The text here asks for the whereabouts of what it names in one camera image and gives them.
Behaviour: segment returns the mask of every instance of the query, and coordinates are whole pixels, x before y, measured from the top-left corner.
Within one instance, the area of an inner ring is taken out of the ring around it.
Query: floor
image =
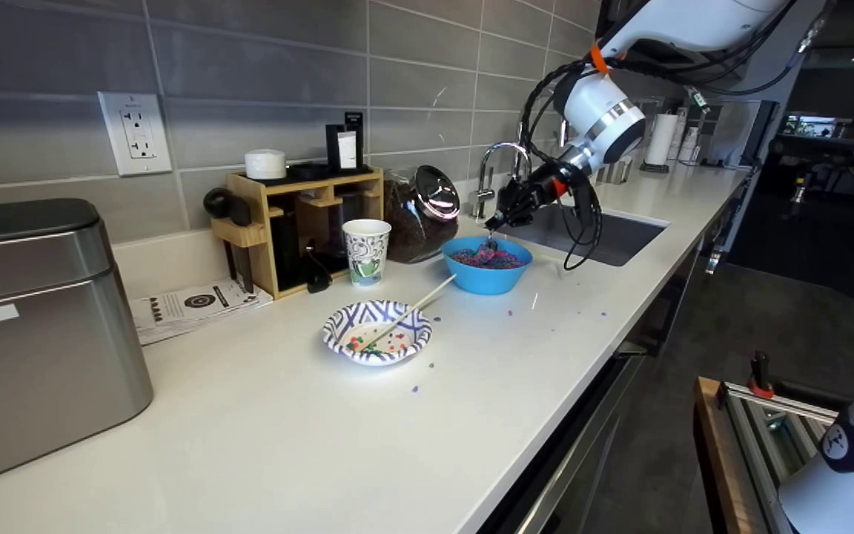
[[[739,264],[699,274],[664,357],[641,373],[591,531],[711,531],[690,433],[695,378],[744,382],[756,351],[778,381],[852,397],[854,299]]]

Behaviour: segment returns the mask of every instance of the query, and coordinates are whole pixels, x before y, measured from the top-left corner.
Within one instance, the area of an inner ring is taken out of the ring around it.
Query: sink
[[[529,227],[507,227],[499,230],[502,235],[533,241],[541,246],[553,246],[566,252],[573,246],[573,238],[566,231],[566,219],[576,219],[576,212],[566,206],[548,206],[538,212],[538,219]],[[634,259],[647,244],[652,244],[664,227],[643,224],[643,219],[627,219],[601,215],[601,241],[593,249],[593,261],[624,268],[628,259]]]

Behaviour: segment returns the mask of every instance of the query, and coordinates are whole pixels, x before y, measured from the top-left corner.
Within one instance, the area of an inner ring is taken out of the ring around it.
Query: kettle
[[[459,194],[437,167],[419,167],[410,185],[386,181],[386,203],[386,219],[391,224],[391,261],[428,261],[458,235]]]

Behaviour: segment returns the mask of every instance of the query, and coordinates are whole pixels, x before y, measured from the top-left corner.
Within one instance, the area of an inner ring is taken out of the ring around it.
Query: patterned paper cup
[[[351,219],[342,227],[351,283],[373,284],[388,261],[391,227],[382,219]]]

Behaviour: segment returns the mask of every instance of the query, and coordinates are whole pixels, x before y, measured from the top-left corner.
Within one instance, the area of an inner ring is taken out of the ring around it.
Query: gray tile wall
[[[323,158],[364,109],[369,160],[464,188],[601,0],[0,0],[0,203],[80,197],[114,241],[201,230],[249,148]],[[154,93],[174,173],[120,179],[97,93]]]

